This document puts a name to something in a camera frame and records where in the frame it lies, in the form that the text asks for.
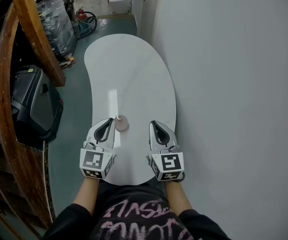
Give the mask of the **white kidney-shaped table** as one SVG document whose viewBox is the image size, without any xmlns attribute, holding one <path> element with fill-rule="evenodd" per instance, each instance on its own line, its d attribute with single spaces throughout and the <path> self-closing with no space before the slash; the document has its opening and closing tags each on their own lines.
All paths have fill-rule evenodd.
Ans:
<svg viewBox="0 0 288 240">
<path fill-rule="evenodd" d="M 92 92 L 92 123 L 118 115 L 128 129 L 116 132 L 116 160 L 106 181 L 139 185 L 154 177 L 148 165 L 149 124 L 159 121 L 174 130 L 176 98 L 171 76 L 160 55 L 145 40 L 111 34 L 86 49 L 84 63 Z"/>
</svg>

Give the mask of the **black printed sweatshirt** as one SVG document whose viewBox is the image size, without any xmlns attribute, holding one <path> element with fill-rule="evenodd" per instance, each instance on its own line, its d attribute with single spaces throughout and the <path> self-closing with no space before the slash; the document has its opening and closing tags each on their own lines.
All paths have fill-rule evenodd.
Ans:
<svg viewBox="0 0 288 240">
<path fill-rule="evenodd" d="M 42 240 L 230 240 L 213 220 L 194 209 L 177 216 L 166 190 L 149 185 L 111 186 L 99 181 L 93 214 L 70 204 Z"/>
</svg>

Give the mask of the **white toilet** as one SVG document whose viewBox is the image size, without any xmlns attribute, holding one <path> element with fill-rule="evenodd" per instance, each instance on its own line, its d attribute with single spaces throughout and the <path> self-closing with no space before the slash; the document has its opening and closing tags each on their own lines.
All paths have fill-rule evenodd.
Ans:
<svg viewBox="0 0 288 240">
<path fill-rule="evenodd" d="M 109 9 L 113 14 L 127 14 L 130 11 L 132 0 L 109 0 Z"/>
</svg>

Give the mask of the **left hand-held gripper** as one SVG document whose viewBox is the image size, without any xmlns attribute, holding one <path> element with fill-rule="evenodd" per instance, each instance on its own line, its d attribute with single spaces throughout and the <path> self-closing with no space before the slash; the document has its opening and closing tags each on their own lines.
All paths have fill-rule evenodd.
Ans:
<svg viewBox="0 0 288 240">
<path fill-rule="evenodd" d="M 116 151 L 111 149 L 114 146 L 115 127 L 115 120 L 110 117 L 90 128 L 83 148 L 80 149 L 79 160 L 80 170 L 86 178 L 107 177 L 116 157 Z"/>
</svg>

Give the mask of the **small floor clutter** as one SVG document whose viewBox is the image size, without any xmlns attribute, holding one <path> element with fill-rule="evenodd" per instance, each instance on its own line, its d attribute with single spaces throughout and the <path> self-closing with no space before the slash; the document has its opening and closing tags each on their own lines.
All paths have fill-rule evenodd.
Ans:
<svg viewBox="0 0 288 240">
<path fill-rule="evenodd" d="M 65 61 L 60 62 L 59 65 L 62 69 L 64 69 L 64 68 L 70 67 L 74 63 L 76 63 L 76 60 L 73 57 L 73 54 L 69 53 L 65 56 Z"/>
</svg>

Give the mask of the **person's left forearm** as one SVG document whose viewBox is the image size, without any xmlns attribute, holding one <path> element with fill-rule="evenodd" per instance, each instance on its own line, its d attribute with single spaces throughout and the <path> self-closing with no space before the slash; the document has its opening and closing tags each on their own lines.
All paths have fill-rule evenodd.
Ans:
<svg viewBox="0 0 288 240">
<path fill-rule="evenodd" d="M 84 207 L 92 215 L 95 209 L 98 189 L 99 179 L 86 177 L 73 203 Z"/>
</svg>

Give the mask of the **black grey machine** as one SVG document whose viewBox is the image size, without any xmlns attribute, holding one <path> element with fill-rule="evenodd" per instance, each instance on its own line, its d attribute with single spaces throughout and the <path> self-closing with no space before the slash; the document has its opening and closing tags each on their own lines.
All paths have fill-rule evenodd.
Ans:
<svg viewBox="0 0 288 240">
<path fill-rule="evenodd" d="M 17 139 L 51 141 L 56 137 L 63 101 L 48 76 L 36 65 L 15 72 L 11 112 Z"/>
</svg>

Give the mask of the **small pink round object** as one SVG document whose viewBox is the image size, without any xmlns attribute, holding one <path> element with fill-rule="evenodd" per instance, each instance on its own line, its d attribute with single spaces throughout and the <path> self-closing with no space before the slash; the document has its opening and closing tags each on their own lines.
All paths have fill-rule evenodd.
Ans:
<svg viewBox="0 0 288 240">
<path fill-rule="evenodd" d="M 115 120 L 115 129 L 118 132 L 124 132 L 129 128 L 129 123 L 126 116 L 119 114 L 115 117 L 114 120 Z"/>
</svg>

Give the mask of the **red fire extinguisher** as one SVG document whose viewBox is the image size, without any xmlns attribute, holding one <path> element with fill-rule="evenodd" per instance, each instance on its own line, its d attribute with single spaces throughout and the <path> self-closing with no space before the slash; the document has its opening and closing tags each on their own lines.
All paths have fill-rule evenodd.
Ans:
<svg viewBox="0 0 288 240">
<path fill-rule="evenodd" d="M 81 7 L 79 10 L 76 11 L 76 15 L 74 17 L 74 19 L 77 21 L 86 21 L 87 20 L 87 15 L 86 13 L 84 12 L 83 8 Z"/>
</svg>

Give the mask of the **plastic-wrapped pallet stack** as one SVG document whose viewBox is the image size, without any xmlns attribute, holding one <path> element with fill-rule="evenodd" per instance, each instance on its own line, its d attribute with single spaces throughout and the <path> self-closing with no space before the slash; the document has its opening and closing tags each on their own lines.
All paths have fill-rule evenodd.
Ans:
<svg viewBox="0 0 288 240">
<path fill-rule="evenodd" d="M 51 49 L 58 61 L 68 60 L 77 39 L 63 0 L 42 0 L 37 11 Z"/>
</svg>

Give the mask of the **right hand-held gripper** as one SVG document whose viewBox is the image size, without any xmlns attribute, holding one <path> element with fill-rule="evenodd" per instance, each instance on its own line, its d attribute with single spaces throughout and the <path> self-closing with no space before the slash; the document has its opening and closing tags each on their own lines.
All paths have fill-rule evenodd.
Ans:
<svg viewBox="0 0 288 240">
<path fill-rule="evenodd" d="M 161 145 L 171 146 L 147 155 L 148 165 L 156 180 L 159 182 L 182 182 L 185 179 L 184 155 L 179 151 L 179 146 L 176 145 L 175 133 L 165 124 L 153 120 L 149 124 L 149 134 L 152 151 L 159 150 Z"/>
</svg>

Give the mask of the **light wooden stair beam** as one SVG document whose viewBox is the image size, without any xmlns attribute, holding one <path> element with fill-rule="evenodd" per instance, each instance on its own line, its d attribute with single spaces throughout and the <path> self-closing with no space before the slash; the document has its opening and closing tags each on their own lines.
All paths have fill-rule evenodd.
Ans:
<svg viewBox="0 0 288 240">
<path fill-rule="evenodd" d="M 12 0 L 21 27 L 42 69 L 56 87 L 63 87 L 66 78 L 44 32 L 34 0 Z"/>
</svg>

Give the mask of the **person's right forearm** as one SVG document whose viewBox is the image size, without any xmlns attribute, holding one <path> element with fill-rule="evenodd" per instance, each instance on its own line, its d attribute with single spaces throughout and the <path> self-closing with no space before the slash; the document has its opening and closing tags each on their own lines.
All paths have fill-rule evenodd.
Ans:
<svg viewBox="0 0 288 240">
<path fill-rule="evenodd" d="M 179 182 L 166 181 L 165 190 L 170 209 L 177 216 L 186 210 L 193 209 Z"/>
</svg>

